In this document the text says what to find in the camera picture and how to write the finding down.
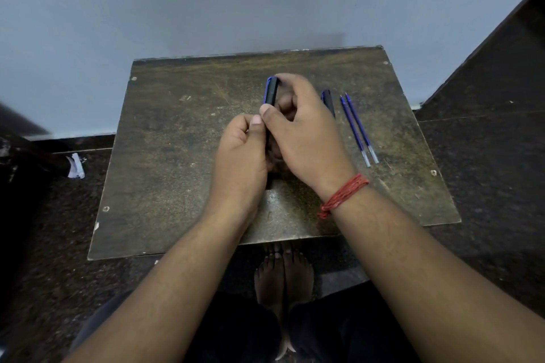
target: trousers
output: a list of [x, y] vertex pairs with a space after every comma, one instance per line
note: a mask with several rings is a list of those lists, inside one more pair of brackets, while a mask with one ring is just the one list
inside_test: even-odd
[[[102, 305], [72, 343], [76, 349], [122, 304], [125, 292]], [[310, 303], [287, 316], [297, 356], [318, 362], [420, 362], [378, 290], [367, 281]], [[281, 343], [275, 315], [255, 301], [216, 293], [185, 362], [272, 362]]]

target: table top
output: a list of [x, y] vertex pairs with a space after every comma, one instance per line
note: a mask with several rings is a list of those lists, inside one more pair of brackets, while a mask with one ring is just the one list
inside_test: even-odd
[[[450, 193], [382, 47], [135, 61], [89, 259], [165, 252], [198, 219], [228, 122], [257, 113], [272, 74], [330, 89], [337, 126], [360, 172], [422, 226], [460, 222]], [[365, 167], [338, 100], [348, 92], [379, 163]], [[242, 244], [338, 234], [291, 174], [271, 182]]]

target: person's right hand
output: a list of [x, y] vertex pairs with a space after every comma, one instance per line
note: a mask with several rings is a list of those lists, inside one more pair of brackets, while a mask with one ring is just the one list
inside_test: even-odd
[[356, 174], [335, 119], [307, 78], [290, 73], [275, 76], [284, 88], [293, 89], [295, 116], [291, 122], [274, 106], [265, 104], [259, 109], [261, 117], [291, 172], [327, 201]]

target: floor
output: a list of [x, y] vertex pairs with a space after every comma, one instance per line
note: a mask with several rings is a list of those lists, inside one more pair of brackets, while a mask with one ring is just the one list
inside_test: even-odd
[[[416, 117], [463, 220], [429, 231], [545, 317], [543, 6], [525, 6]], [[60, 361], [85, 319], [156, 260], [87, 261], [110, 150], [81, 155], [86, 178], [51, 183], [1, 314], [10, 361]], [[317, 295], [365, 278], [342, 238], [308, 241], [302, 250], [319, 275]], [[253, 297], [262, 256], [257, 246], [237, 250], [221, 289]]]

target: red bracelet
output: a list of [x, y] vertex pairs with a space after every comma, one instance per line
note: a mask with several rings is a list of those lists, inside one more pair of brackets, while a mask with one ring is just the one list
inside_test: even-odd
[[346, 184], [344, 184], [335, 194], [331, 196], [328, 202], [320, 206], [320, 212], [318, 213], [318, 216], [322, 220], [324, 220], [329, 214], [331, 214], [332, 209], [337, 208], [344, 201], [357, 193], [358, 190], [365, 187], [365, 185], [367, 185], [368, 183], [369, 180], [361, 174], [353, 176], [350, 180], [346, 182]]

